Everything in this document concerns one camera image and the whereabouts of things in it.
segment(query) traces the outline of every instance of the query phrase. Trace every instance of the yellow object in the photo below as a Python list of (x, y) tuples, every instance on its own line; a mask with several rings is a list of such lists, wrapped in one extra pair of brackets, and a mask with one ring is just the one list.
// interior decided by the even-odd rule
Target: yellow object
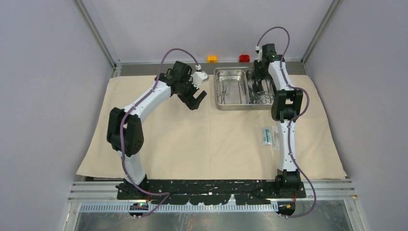
[(207, 57), (207, 63), (218, 63), (217, 57), (216, 56), (208, 56)]

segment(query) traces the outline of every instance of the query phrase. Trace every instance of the metal floor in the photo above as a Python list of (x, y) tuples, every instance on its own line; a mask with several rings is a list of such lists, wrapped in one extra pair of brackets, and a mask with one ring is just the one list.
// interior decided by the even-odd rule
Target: metal floor
[[(296, 202), (296, 214), (308, 211), (312, 201)], [(318, 201), (303, 218), (278, 217), (275, 212), (157, 213), (132, 219), (128, 213), (80, 213), (76, 231), (348, 231), (353, 230), (344, 201)]]

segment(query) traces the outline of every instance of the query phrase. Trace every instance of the cable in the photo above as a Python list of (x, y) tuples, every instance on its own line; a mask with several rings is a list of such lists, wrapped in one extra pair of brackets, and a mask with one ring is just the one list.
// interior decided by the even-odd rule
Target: cable
[(147, 195), (150, 195), (150, 196), (165, 196), (164, 199), (163, 199), (154, 209), (152, 209), (152, 210), (151, 210), (150, 212), (148, 212), (148, 213), (144, 213), (144, 214), (141, 216), (142, 218), (143, 218), (143, 217), (146, 217), (146, 216), (148, 216), (148, 215), (150, 215), (150, 214), (152, 214), (152, 212), (155, 211), (160, 205), (162, 205), (163, 202), (170, 196), (170, 193), (169, 193), (169, 192), (153, 193), (153, 192), (145, 191), (145, 190), (143, 190), (141, 187), (139, 187), (139, 186), (135, 183), (135, 181), (132, 179), (132, 177), (130, 177), (128, 171), (126, 170), (126, 166), (125, 166), (125, 140), (124, 140), (124, 136), (123, 136), (123, 126), (124, 126), (124, 124), (125, 124), (126, 118), (129, 116), (129, 114), (130, 114), (143, 100), (145, 100), (145, 99), (156, 89), (157, 84), (158, 84), (158, 82), (159, 82), (159, 76), (160, 76), (160, 73), (161, 73), (162, 68), (163, 68), (163, 63), (164, 63), (166, 57), (168, 56), (168, 54), (169, 54), (170, 52), (172, 52), (172, 51), (182, 51), (182, 52), (188, 54), (188, 55), (191, 56), (191, 58), (195, 61), (195, 64), (198, 65), (198, 62), (197, 62), (197, 60), (194, 58), (194, 56), (193, 56), (192, 54), (190, 54), (188, 51), (184, 50), (184, 49), (181, 49), (181, 48), (173, 48), (173, 49), (170, 49), (169, 51), (167, 51), (167, 53), (163, 56), (163, 59), (162, 59), (162, 61), (161, 61), (161, 63), (160, 63), (159, 70), (158, 70), (158, 73), (157, 73), (157, 76), (156, 76), (156, 81), (155, 81), (155, 83), (154, 83), (154, 85), (153, 85), (153, 88), (152, 88), (147, 94), (145, 94), (139, 101), (137, 101), (137, 102), (126, 112), (126, 114), (123, 116), (122, 121), (120, 122), (120, 130), (119, 130), (119, 133), (120, 133), (120, 148), (121, 148), (121, 150), (122, 150), (122, 157), (121, 157), (121, 159), (122, 159), (122, 168), (123, 168), (123, 171), (125, 172), (125, 175), (126, 175), (127, 178), (129, 179), (130, 183), (132, 183), (133, 186), (135, 186), (135, 187), (136, 187), (139, 191), (141, 191), (142, 193), (147, 194)]
[(282, 27), (282, 26), (274, 26), (274, 27), (272, 27), (271, 29), (267, 30), (267, 31), (261, 36), (261, 38), (259, 39), (259, 41), (258, 41), (258, 43), (257, 43), (257, 46), (259, 46), (259, 43), (261, 42), (261, 39), (262, 39), (269, 31), (271, 31), (271, 30), (273, 30), (273, 29), (282, 29), (282, 30), (284, 30), (284, 31), (286, 32), (286, 34), (287, 34), (287, 36), (288, 36), (288, 43), (286, 44), (285, 51), (283, 52), (282, 57), (280, 58), (280, 59), (281, 59), (281, 60), (280, 60), (280, 71), (282, 72), (283, 79), (285, 80), (285, 83), (286, 83), (286, 85), (288, 85), (288, 87), (290, 87), (290, 88), (292, 88), (292, 89), (294, 89), (294, 90), (301, 90), (301, 91), (306, 95), (306, 106), (305, 106), (304, 110), (303, 110), (299, 115), (293, 117), (293, 118), (289, 121), (289, 124), (288, 124), (289, 155), (291, 156), (291, 159), (292, 159), (294, 165), (295, 165), (296, 168), (299, 170), (299, 172), (302, 173), (302, 175), (306, 178), (307, 182), (310, 184), (310, 187), (312, 188), (312, 191), (313, 191), (313, 205), (312, 205), (312, 207), (310, 208), (310, 210), (307, 211), (307, 212), (305, 212), (304, 214), (288, 216), (289, 218), (301, 218), (301, 217), (304, 217), (304, 216), (308, 215), (309, 213), (311, 213), (311, 212), (313, 211), (313, 209), (315, 209), (315, 207), (316, 207), (316, 202), (317, 202), (317, 200), (316, 200), (316, 190), (315, 190), (315, 188), (313, 187), (312, 182), (309, 180), (309, 178), (306, 176), (306, 174), (301, 170), (301, 168), (300, 168), (299, 165), (297, 164), (295, 158), (293, 157), (292, 148), (291, 148), (291, 124), (292, 124), (292, 122), (294, 122), (295, 120), (297, 120), (299, 117), (301, 117), (301, 116), (307, 111), (307, 109), (309, 108), (309, 100), (310, 100), (310, 98), (309, 98), (309, 94), (307, 93), (307, 91), (306, 91), (305, 89), (299, 88), (299, 87), (294, 87), (294, 86), (288, 84), (288, 79), (286, 78), (285, 72), (284, 72), (284, 70), (283, 70), (283, 68), (282, 68), (283, 57), (285, 56), (286, 51), (288, 50), (289, 44), (290, 44), (290, 41), (291, 41), (291, 36), (289, 35), (289, 31), (288, 31), (286, 28), (284, 28), (284, 27)]

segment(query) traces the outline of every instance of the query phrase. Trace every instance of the stainless steel tray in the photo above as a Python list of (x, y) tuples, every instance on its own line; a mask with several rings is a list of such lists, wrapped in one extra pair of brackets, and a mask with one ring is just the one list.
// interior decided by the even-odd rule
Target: stainless steel tray
[(264, 91), (253, 89), (253, 68), (219, 67), (214, 70), (215, 101), (219, 110), (269, 110), (272, 90), (269, 81), (263, 81)]

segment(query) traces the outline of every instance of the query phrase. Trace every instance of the black mounting plate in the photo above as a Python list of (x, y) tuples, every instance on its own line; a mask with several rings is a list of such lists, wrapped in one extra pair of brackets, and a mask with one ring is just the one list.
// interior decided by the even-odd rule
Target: black mounting plate
[[(294, 193), (297, 198), (306, 198), (304, 185), (301, 182), (299, 190), (277, 188), (272, 180), (146, 180), (144, 189), (152, 193), (170, 192), (169, 198), (164, 204), (185, 205), (190, 202), (192, 205), (204, 203), (205, 205), (226, 204), (231, 195), (234, 195), (237, 205), (263, 205), (270, 204), (273, 198), (287, 198), (292, 200)], [(129, 190), (133, 187), (127, 183), (119, 184), (118, 200), (148, 199), (148, 196)], [(162, 196), (151, 196), (152, 204), (158, 204)]]

